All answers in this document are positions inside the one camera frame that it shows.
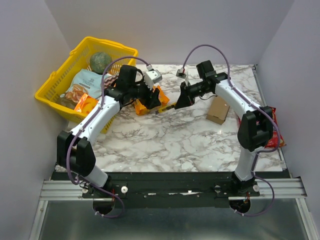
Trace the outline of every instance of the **green melon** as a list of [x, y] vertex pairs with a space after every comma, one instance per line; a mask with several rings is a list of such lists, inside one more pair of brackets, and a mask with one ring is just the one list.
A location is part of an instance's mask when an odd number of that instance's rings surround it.
[[91, 70], [97, 74], [103, 74], [106, 66], [112, 62], [112, 58], [105, 52], [99, 51], [90, 57]]

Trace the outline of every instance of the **yellow basket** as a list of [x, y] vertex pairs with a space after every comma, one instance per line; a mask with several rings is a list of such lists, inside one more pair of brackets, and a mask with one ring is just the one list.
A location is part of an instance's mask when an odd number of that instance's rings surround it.
[[[90, 57], [96, 52], [106, 52], [112, 57], [112, 60], [124, 56], [138, 56], [138, 51], [134, 48], [124, 46], [114, 41], [87, 36], [70, 52], [70, 56], [62, 66], [57, 71], [51, 73], [49, 79], [35, 93], [35, 98], [48, 104], [65, 119], [80, 123], [87, 114], [59, 105], [56, 101], [59, 96], [70, 87], [74, 76], [81, 69], [88, 69]], [[109, 73], [112, 75], [117, 74], [124, 64], [135, 66], [136, 60], [130, 58], [120, 60], [112, 66]], [[112, 120], [113, 119], [104, 126], [101, 131], [102, 133], [107, 132]]]

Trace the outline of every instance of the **red chip bag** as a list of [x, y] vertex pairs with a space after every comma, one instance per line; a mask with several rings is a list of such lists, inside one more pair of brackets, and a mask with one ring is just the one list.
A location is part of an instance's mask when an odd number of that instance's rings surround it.
[[[275, 122], [276, 125], [278, 125], [277, 123], [277, 117], [276, 117], [276, 108], [275, 107], [270, 107], [272, 109], [272, 119]], [[273, 127], [273, 136], [272, 138], [268, 141], [267, 145], [265, 146], [266, 148], [275, 148], [277, 146], [278, 143], [278, 136], [277, 136], [277, 131], [275, 129], [275, 127]], [[283, 147], [287, 145], [283, 139], [283, 137], [280, 134], [280, 144], [279, 144], [279, 148]]]

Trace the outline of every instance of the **wall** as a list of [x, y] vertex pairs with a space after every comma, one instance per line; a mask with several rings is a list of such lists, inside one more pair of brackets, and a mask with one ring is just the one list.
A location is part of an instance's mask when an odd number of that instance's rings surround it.
[[296, 0], [258, 64], [258, 78], [287, 147], [285, 161], [301, 176], [320, 229], [320, 1]]
[[0, 239], [25, 240], [65, 125], [34, 93], [70, 49], [42, 0], [2, 1], [0, 32]]
[[[150, 63], [182, 64], [199, 44], [256, 64], [293, 0], [45, 0], [70, 48], [85, 36], [123, 43]], [[189, 62], [223, 58], [199, 49]]]

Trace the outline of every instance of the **cardboard box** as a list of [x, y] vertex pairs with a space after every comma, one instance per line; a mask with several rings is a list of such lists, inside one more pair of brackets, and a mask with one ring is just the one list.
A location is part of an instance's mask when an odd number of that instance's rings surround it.
[[216, 96], [211, 103], [206, 119], [222, 125], [226, 121], [229, 109], [230, 106], [227, 102], [221, 97]]

